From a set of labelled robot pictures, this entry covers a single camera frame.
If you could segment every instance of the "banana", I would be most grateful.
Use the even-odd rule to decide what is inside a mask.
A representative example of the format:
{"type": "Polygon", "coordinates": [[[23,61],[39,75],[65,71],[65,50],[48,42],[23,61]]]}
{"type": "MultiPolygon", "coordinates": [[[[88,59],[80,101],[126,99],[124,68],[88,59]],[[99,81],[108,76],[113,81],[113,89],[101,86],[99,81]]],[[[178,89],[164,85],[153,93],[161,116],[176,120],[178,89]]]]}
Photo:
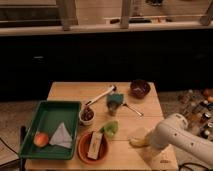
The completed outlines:
{"type": "Polygon", "coordinates": [[[150,138],[151,133],[148,133],[145,137],[143,138],[130,138],[129,143],[133,147],[145,147],[149,146],[149,138],[150,138]]]}
{"type": "Polygon", "coordinates": [[[147,141],[146,138],[142,138],[142,139],[137,139],[137,138],[131,138],[129,140],[129,143],[133,146],[133,147],[144,147],[149,145],[149,141],[147,141]]]}

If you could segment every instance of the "green tray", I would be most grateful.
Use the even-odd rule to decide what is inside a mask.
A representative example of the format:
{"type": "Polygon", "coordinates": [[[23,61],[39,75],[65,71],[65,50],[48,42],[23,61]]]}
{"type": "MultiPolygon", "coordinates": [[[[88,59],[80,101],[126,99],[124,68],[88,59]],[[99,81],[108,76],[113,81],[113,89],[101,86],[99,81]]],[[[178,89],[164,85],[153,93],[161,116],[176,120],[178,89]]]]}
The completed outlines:
{"type": "Polygon", "coordinates": [[[76,146],[80,108],[81,103],[77,101],[40,101],[24,141],[21,144],[19,157],[31,159],[71,159],[76,146]],[[46,132],[51,138],[61,122],[64,122],[72,136],[71,149],[57,145],[47,145],[39,148],[33,144],[36,132],[46,132]]]}

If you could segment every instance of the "red bowl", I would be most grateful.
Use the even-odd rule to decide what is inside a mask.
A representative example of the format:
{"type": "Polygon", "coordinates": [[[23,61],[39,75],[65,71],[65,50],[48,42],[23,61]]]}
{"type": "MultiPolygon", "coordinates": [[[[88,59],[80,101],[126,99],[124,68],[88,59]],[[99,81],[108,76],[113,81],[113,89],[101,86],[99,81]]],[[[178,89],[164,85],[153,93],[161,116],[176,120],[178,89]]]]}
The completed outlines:
{"type": "Polygon", "coordinates": [[[81,136],[78,142],[78,155],[80,159],[87,164],[99,164],[105,160],[108,154],[108,151],[109,151],[108,141],[106,137],[103,135],[98,159],[95,160],[95,159],[91,159],[87,157],[91,138],[92,138],[92,132],[87,132],[81,136]]]}

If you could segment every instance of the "wooden table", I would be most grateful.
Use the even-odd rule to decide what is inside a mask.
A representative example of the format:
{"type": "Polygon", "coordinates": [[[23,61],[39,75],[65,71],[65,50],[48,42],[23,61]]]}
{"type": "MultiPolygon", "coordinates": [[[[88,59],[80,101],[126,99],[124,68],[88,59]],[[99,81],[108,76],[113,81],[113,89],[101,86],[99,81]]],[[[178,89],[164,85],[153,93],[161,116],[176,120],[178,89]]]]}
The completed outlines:
{"type": "Polygon", "coordinates": [[[124,94],[124,100],[132,107],[142,111],[143,117],[126,107],[120,107],[116,116],[108,114],[106,97],[103,97],[93,105],[96,117],[93,125],[79,126],[78,138],[85,131],[99,130],[105,123],[117,120],[119,130],[112,140],[109,140],[109,153],[106,160],[98,165],[88,165],[83,163],[77,152],[68,161],[60,160],[32,160],[26,161],[27,170],[178,170],[173,147],[170,145],[157,156],[150,155],[146,148],[132,148],[129,144],[128,136],[141,127],[148,131],[163,120],[163,114],[158,100],[158,96],[153,83],[149,83],[151,91],[142,100],[138,100],[129,95],[128,82],[55,82],[49,92],[48,100],[69,100],[86,101],[103,93],[110,85],[117,86],[117,92],[124,94]]]}

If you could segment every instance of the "red apple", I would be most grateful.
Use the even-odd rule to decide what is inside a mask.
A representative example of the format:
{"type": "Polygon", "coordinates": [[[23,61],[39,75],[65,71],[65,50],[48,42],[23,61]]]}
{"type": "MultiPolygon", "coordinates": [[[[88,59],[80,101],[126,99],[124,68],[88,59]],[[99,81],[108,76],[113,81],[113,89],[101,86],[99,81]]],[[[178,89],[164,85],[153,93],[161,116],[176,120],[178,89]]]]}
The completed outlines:
{"type": "Polygon", "coordinates": [[[37,147],[44,147],[49,143],[49,136],[47,133],[45,132],[39,132],[36,133],[33,143],[37,146],[37,147]]]}

